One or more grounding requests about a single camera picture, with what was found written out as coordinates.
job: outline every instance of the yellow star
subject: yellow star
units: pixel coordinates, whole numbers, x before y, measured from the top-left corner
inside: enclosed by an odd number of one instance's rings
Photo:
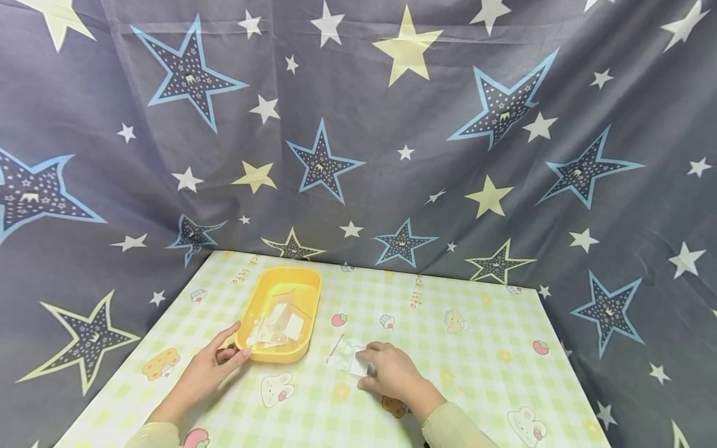
[[[59,53],[65,43],[67,28],[96,40],[85,24],[80,21],[77,13],[72,9],[72,0],[17,0],[42,13],[47,29],[52,37],[54,49]]]
[[[408,5],[406,5],[399,36],[395,39],[374,42],[374,45],[378,49],[394,58],[389,87],[396,82],[406,70],[411,70],[427,80],[429,79],[423,53],[438,39],[441,33],[443,33],[442,29],[416,34],[413,19],[411,19],[411,11],[409,11]]]
[[[63,310],[62,308],[58,308],[48,303],[40,302],[40,305],[50,311],[52,315],[55,316],[55,318],[62,324],[62,326],[65,327],[70,336],[72,336],[72,340],[65,346],[65,348],[60,350],[57,355],[53,356],[45,364],[42,364],[40,367],[23,376],[16,382],[19,383],[21,381],[44,376],[48,373],[57,372],[63,368],[77,364],[80,367],[82,395],[85,395],[97,377],[97,372],[100,370],[105,353],[139,340],[138,336],[118,330],[112,326],[112,320],[110,319],[110,301],[112,300],[113,293],[114,291],[110,291],[109,294],[100,300],[88,318],[71,313],[70,311]],[[104,313],[104,316],[98,317],[100,311]],[[104,330],[98,330],[98,325],[102,325]],[[84,338],[81,338],[81,335],[77,334],[78,327],[88,328],[88,331],[94,332],[92,338],[87,339],[86,335],[84,335]],[[88,364],[85,358],[88,357],[88,352],[92,351],[91,345],[93,343],[98,343],[99,339],[103,336],[104,338],[110,340],[110,342],[112,342],[112,340],[114,340],[114,342],[107,343],[104,339],[99,342],[101,347],[99,356],[97,357],[96,362]],[[87,340],[87,342],[80,346],[80,340]]]
[[[269,170],[274,165],[274,163],[267,163],[266,165],[260,166],[259,168],[254,168],[253,166],[244,161],[242,161],[242,164],[244,165],[244,171],[246,171],[247,173],[236,181],[232,182],[232,185],[249,185],[252,187],[252,193],[254,194],[257,193],[257,190],[262,185],[268,185],[273,189],[276,188],[274,181],[271,180],[271,178],[269,177]]]
[[[493,185],[493,181],[490,180],[490,176],[485,177],[485,183],[483,184],[483,191],[478,191],[473,194],[469,194],[466,197],[478,202],[478,214],[475,218],[480,218],[480,215],[484,214],[488,210],[494,211],[495,213],[505,216],[503,213],[503,207],[500,206],[500,200],[513,189],[509,186],[504,189],[497,189]]]

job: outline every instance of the star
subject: star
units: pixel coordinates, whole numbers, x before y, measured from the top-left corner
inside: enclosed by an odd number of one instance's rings
[[[411,153],[415,151],[413,149],[408,149],[408,145],[404,145],[403,149],[399,149],[398,153],[401,154],[401,158],[399,160],[403,160],[405,158],[411,160]]]
[[[497,189],[495,185],[493,185],[493,181],[490,180],[490,176],[486,176],[482,191],[466,195],[467,198],[479,203],[478,214],[475,215],[475,218],[480,218],[488,210],[505,216],[503,207],[500,206],[500,200],[505,197],[506,194],[510,193],[512,189],[512,186]]]
[[[122,123],[122,130],[119,131],[117,135],[123,136],[125,138],[125,143],[129,143],[130,140],[136,138],[134,136],[134,126],[127,126],[125,123]]]
[[[550,293],[549,286],[543,286],[543,285],[539,285],[539,286],[540,286],[540,290],[538,291],[538,294],[543,296],[543,300],[547,299],[548,297],[550,297],[552,295]]]
[[[198,254],[201,251],[202,246],[216,246],[211,236],[208,235],[212,230],[217,230],[225,225],[227,222],[224,221],[221,224],[214,226],[199,226],[194,223],[191,219],[187,218],[184,214],[179,217],[179,232],[175,242],[166,247],[166,249],[181,249],[188,247],[189,251],[184,254],[184,267],[187,267],[189,260],[194,254]]]
[[[266,165],[254,168],[247,162],[242,161],[244,165],[245,175],[232,182],[232,185],[249,185],[252,187],[252,193],[256,194],[259,187],[262,185],[270,186],[276,189],[274,181],[269,177],[269,171],[274,163],[267,163]]]
[[[279,114],[277,114],[276,110],[274,110],[278,99],[266,101],[261,95],[257,96],[259,97],[259,105],[256,108],[251,109],[250,112],[258,113],[259,115],[261,115],[262,124],[265,124],[269,117],[279,119]]]
[[[132,249],[133,247],[147,247],[144,244],[144,240],[147,237],[147,234],[142,235],[141,237],[132,238],[129,235],[125,235],[125,240],[120,243],[112,243],[110,246],[117,246],[122,248],[122,252],[127,252],[129,249]]]
[[[611,423],[617,424],[617,422],[612,418],[612,415],[610,415],[612,413],[612,405],[608,404],[607,406],[602,406],[602,403],[598,401],[597,406],[600,409],[600,412],[597,413],[597,418],[603,421],[605,431],[607,431]]]
[[[662,25],[660,27],[661,29],[669,31],[673,34],[672,39],[670,39],[670,42],[663,50],[663,53],[672,48],[672,46],[680,40],[682,42],[687,42],[687,38],[690,36],[692,29],[697,23],[699,23],[700,20],[702,20],[702,18],[704,18],[704,16],[707,15],[709,11],[710,10],[708,9],[707,11],[702,12],[702,0],[697,0],[684,19]]]
[[[72,9],[72,0],[17,0],[25,6],[29,6],[34,10],[42,13],[44,16],[47,31],[52,38],[54,49],[60,52],[62,45],[65,43],[67,29],[74,29],[83,36],[96,40],[85,24],[80,21],[74,9]]]
[[[294,61],[294,55],[292,54],[291,57],[285,57],[284,59],[286,59],[286,71],[296,75],[296,69],[299,67],[299,64]]]
[[[337,44],[341,45],[341,36],[338,35],[338,24],[343,20],[343,14],[331,15],[331,11],[328,10],[326,0],[323,2],[323,14],[321,18],[314,19],[311,21],[313,26],[319,28],[321,31],[321,48],[328,42],[329,39],[333,40]]]
[[[389,87],[407,70],[411,70],[413,73],[427,80],[429,79],[423,54],[428,47],[438,39],[441,33],[443,33],[442,29],[420,34],[416,33],[416,29],[413,26],[413,19],[411,18],[411,11],[408,9],[408,5],[406,5],[398,37],[374,42],[376,48],[394,60],[391,66]]]
[[[239,25],[241,27],[246,28],[247,30],[247,40],[252,38],[252,34],[258,34],[262,35],[262,30],[259,29],[259,20],[262,19],[261,16],[258,17],[252,17],[251,14],[249,14],[248,9],[244,9],[244,13],[246,14],[246,19],[239,22]]]
[[[700,257],[702,257],[705,252],[707,251],[696,250],[694,252],[690,252],[690,250],[687,248],[687,244],[683,242],[682,247],[680,248],[680,254],[676,257],[671,257],[668,259],[670,263],[677,267],[674,278],[681,276],[684,271],[690,272],[699,277],[700,275],[697,273],[697,267],[695,266],[695,262]]]
[[[573,237],[573,242],[570,243],[570,247],[573,246],[580,246],[585,250],[585,253],[587,254],[590,252],[590,245],[591,244],[597,244],[599,243],[598,240],[595,238],[592,238],[590,236],[590,228],[588,227],[585,229],[582,233],[576,233],[576,232],[568,232],[570,233],[570,236]]]
[[[535,121],[527,126],[523,126],[523,129],[530,131],[531,133],[528,136],[528,142],[533,141],[533,139],[537,136],[545,137],[550,140],[550,130],[548,128],[550,128],[550,126],[557,120],[557,118],[548,118],[546,120],[543,118],[543,114],[538,112],[538,116]]]
[[[65,189],[63,170],[72,157],[53,157],[28,166],[0,148],[0,244],[12,232],[44,216],[106,223]]]
[[[478,267],[478,272],[470,278],[470,281],[473,282],[493,277],[500,284],[507,285],[508,272],[511,269],[538,261],[536,259],[514,259],[511,258],[510,253],[511,239],[508,238],[508,241],[503,243],[503,246],[500,246],[500,249],[498,249],[492,257],[466,259],[467,262]]]
[[[614,3],[614,2],[615,2],[615,0],[607,0],[607,1],[609,1],[609,2],[611,2],[611,3]],[[587,3],[585,4],[585,11],[587,11],[587,10],[590,9],[590,8],[592,8],[592,5],[594,5],[594,4],[596,4],[596,3],[597,3],[597,0],[587,0]]]
[[[358,168],[366,162],[336,157],[331,154],[323,118],[321,118],[321,123],[318,125],[316,139],[311,149],[291,143],[288,140],[286,143],[306,168],[301,186],[299,186],[299,192],[306,191],[317,185],[323,185],[344,204],[341,184],[338,182],[339,175]]]
[[[699,161],[699,162],[690,162],[690,165],[692,166],[692,168],[690,168],[690,170],[689,170],[689,172],[688,172],[688,175],[689,175],[689,174],[696,174],[697,177],[702,177],[702,173],[703,173],[705,170],[708,170],[708,169],[712,168],[712,165],[708,165],[708,164],[707,164],[707,158],[706,158],[706,157],[702,157],[702,160]]]
[[[113,293],[110,291],[100,300],[87,318],[40,302],[65,327],[72,340],[46,363],[17,380],[17,383],[77,364],[80,368],[82,395],[85,395],[97,377],[105,353],[139,340],[139,337],[112,326],[110,301]]]
[[[538,204],[563,191],[572,191],[585,207],[590,209],[597,179],[643,167],[639,163],[602,158],[602,151],[605,147],[610,126],[612,125],[608,125],[585,152],[575,160],[568,163],[546,162],[550,169],[558,175],[559,179],[545,193],[545,196],[538,201]]]
[[[621,287],[615,292],[609,292],[592,271],[589,271],[589,274],[592,300],[590,303],[572,310],[571,314],[595,322],[597,325],[599,357],[602,358],[602,354],[615,332],[644,344],[630,323],[630,319],[627,318],[627,309],[632,302],[635,291],[637,291],[642,282],[642,278]]]
[[[495,20],[500,16],[505,16],[511,9],[503,4],[503,0],[481,0],[482,7],[480,12],[470,21],[471,24],[485,22],[485,30],[490,36]]]
[[[441,190],[441,191],[439,191],[439,192],[436,193],[436,194],[429,194],[429,195],[428,195],[428,201],[426,201],[423,205],[426,205],[426,204],[428,204],[429,202],[436,202],[436,199],[438,199],[439,197],[443,196],[444,194],[446,194],[446,191],[445,191],[445,190]]]
[[[196,193],[196,185],[204,182],[201,179],[194,177],[194,174],[191,173],[191,166],[187,167],[186,171],[184,171],[184,174],[172,173],[172,176],[176,177],[179,180],[179,185],[177,185],[177,191],[186,188]]]
[[[478,67],[473,67],[475,83],[480,96],[481,112],[451,135],[448,140],[462,140],[487,135],[489,137],[488,150],[490,150],[515,122],[538,105],[533,101],[533,97],[547,76],[557,54],[558,50],[555,50],[512,87],[500,84]]]
[[[416,237],[411,230],[411,219],[408,218],[401,227],[392,235],[381,235],[374,237],[376,241],[380,241],[386,246],[384,253],[381,254],[376,265],[387,262],[390,259],[400,258],[413,268],[416,267],[416,249],[433,242],[438,237]]]
[[[301,245],[299,240],[296,238],[296,233],[294,232],[294,228],[292,227],[289,231],[289,236],[286,237],[285,243],[277,243],[273,241],[269,241],[268,239],[262,238],[262,241],[264,244],[266,244],[269,247],[273,247],[274,249],[279,249],[281,253],[279,253],[279,257],[284,258],[293,258],[293,259],[299,259],[299,258],[305,258],[309,261],[309,257],[313,257],[314,255],[319,255],[324,252],[325,250],[319,250],[314,249],[312,247],[304,247]]]
[[[560,341],[560,346],[563,348],[563,351],[565,352],[565,357],[566,357],[566,358],[570,358],[570,355],[573,354],[573,351],[572,351],[572,350],[568,350],[567,348],[565,348],[565,344],[563,343],[562,340]]]
[[[595,81],[590,85],[596,85],[599,90],[602,90],[602,86],[604,86],[606,82],[614,79],[613,76],[610,76],[610,68],[603,73],[594,72],[593,75],[595,76]]]
[[[343,230],[346,234],[343,236],[344,238],[348,237],[359,237],[359,232],[361,230],[364,230],[363,227],[356,227],[353,225],[353,221],[348,222],[348,226],[339,226],[339,229]]]
[[[157,308],[159,308],[159,304],[162,302],[162,300],[167,300],[167,297],[164,297],[164,291],[162,292],[153,292],[152,293],[152,300],[150,300],[150,303],[153,303],[154,305],[157,305]]]
[[[206,65],[201,43],[201,21],[197,14],[179,49],[174,49],[132,27],[137,37],[164,67],[167,76],[147,106],[189,100],[206,123],[217,132],[212,96],[243,89],[248,84],[218,73]]]
[[[661,386],[665,385],[665,380],[672,381],[669,376],[665,375],[664,366],[657,367],[655,364],[650,363],[650,368],[652,369],[652,371],[650,372],[650,376],[654,376],[655,378],[657,378]]]

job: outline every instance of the cartoon cookie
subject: cartoon cookie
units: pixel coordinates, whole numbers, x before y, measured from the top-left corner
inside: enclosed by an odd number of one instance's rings
[[[448,327],[448,333],[450,334],[455,334],[461,330],[470,329],[470,324],[468,323],[468,321],[464,319],[463,316],[461,316],[455,308],[451,311],[446,311],[445,315],[443,316],[443,323],[446,324],[446,326]]]
[[[405,414],[411,413],[411,409],[408,409],[408,406],[406,406],[403,401],[385,395],[381,399],[381,407],[397,419],[400,419]]]
[[[209,446],[209,432],[206,429],[192,429],[184,438],[182,448],[207,448]]]
[[[536,420],[533,409],[523,406],[517,411],[508,412],[508,421],[524,444],[534,448],[539,441],[548,435],[548,429],[542,421]]]
[[[284,372],[278,376],[267,376],[262,379],[261,394],[262,403],[267,408],[272,408],[281,401],[290,399],[296,388],[291,383],[291,373]]]
[[[154,381],[160,376],[167,377],[174,370],[174,366],[179,362],[179,353],[176,348],[167,348],[162,353],[152,358],[142,367],[142,374],[149,381]]]

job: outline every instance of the cartoon bear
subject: cartoon bear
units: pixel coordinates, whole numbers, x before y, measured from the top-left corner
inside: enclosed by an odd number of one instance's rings
[[[154,381],[160,376],[166,378],[174,371],[174,366],[177,365],[179,359],[179,353],[177,353],[176,348],[167,348],[142,367],[142,374],[149,381]]]
[[[267,376],[262,379],[261,394],[262,403],[267,408],[272,408],[281,401],[290,399],[296,388],[290,384],[291,373],[284,372],[278,376]]]
[[[443,316],[443,323],[448,327],[448,333],[456,334],[461,330],[469,330],[470,324],[461,314],[453,308],[451,311],[446,311]]]
[[[403,401],[385,395],[381,398],[381,407],[397,419],[411,413],[411,409]]]
[[[543,422],[536,420],[535,412],[527,406],[523,406],[517,411],[508,412],[508,421],[511,423],[513,431],[530,448],[534,448],[548,435],[548,429]]]

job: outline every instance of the yellow container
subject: yellow container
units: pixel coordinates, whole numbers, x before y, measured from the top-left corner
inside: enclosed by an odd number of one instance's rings
[[[321,276],[315,270],[275,267],[264,271],[242,314],[242,326],[234,337],[237,347],[253,345],[250,359],[258,362],[293,363],[300,360],[309,349],[320,292]],[[297,330],[298,338],[287,345],[271,348],[263,348],[262,344],[247,344],[262,317],[278,303],[286,303],[285,308],[290,310],[292,317],[295,315],[303,321],[300,331]]]

